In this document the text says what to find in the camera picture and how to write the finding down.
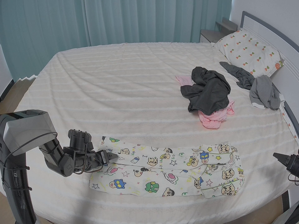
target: tiled floor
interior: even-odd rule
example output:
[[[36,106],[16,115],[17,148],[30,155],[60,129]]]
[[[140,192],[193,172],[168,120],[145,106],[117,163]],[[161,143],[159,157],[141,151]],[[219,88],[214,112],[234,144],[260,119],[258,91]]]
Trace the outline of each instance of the tiled floor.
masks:
[[[0,102],[0,114],[13,112],[24,94],[32,84],[33,80],[19,80],[6,95],[5,99]],[[237,220],[225,224],[270,224],[279,215],[282,214],[281,196],[272,200],[260,209],[241,217]],[[0,224],[14,224],[15,220],[5,196],[0,193]],[[42,224],[50,224],[47,220],[41,218]]]

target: pillow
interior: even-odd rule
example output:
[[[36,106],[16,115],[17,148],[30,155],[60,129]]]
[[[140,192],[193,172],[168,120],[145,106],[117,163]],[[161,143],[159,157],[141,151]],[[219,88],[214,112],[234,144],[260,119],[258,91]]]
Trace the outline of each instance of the pillow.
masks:
[[[279,51],[261,42],[248,31],[238,30],[213,44],[232,65],[242,67],[254,77],[271,76],[282,67]]]

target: mattress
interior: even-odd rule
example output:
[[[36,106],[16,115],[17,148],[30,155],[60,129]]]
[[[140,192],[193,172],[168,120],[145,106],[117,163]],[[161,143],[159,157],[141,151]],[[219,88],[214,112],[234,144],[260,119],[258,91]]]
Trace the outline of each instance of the mattress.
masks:
[[[279,110],[258,109],[249,91],[219,65],[226,58],[211,44],[124,43],[57,53],[40,72],[16,111],[49,113],[62,146],[69,129],[92,135],[95,150],[108,136],[154,147],[197,148],[229,142],[242,160],[245,184],[234,197],[137,197],[89,188],[91,174],[62,177],[49,170],[38,148],[27,152],[36,213],[57,223],[224,223],[246,215],[288,190],[286,168],[273,152],[293,154],[296,141]],[[176,75],[202,66],[223,74],[235,114],[219,129],[189,113]]]

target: bedside table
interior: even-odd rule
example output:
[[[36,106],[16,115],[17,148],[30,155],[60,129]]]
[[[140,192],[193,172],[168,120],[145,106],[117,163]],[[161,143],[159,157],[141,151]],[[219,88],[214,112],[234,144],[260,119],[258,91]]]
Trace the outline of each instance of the bedside table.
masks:
[[[232,21],[226,19],[225,17],[222,18],[222,22],[216,22],[216,25],[220,28],[220,31],[213,31],[213,30],[200,30],[200,39],[199,42],[217,42],[221,38],[225,37],[228,34],[234,33],[237,31],[238,25],[233,23]]]

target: curtain fold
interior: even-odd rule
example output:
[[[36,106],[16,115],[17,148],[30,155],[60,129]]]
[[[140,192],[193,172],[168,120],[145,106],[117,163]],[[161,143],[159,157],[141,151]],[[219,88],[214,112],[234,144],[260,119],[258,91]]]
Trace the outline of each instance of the curtain fold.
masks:
[[[230,9],[231,0],[0,0],[0,43],[17,80],[72,48],[199,42]]]

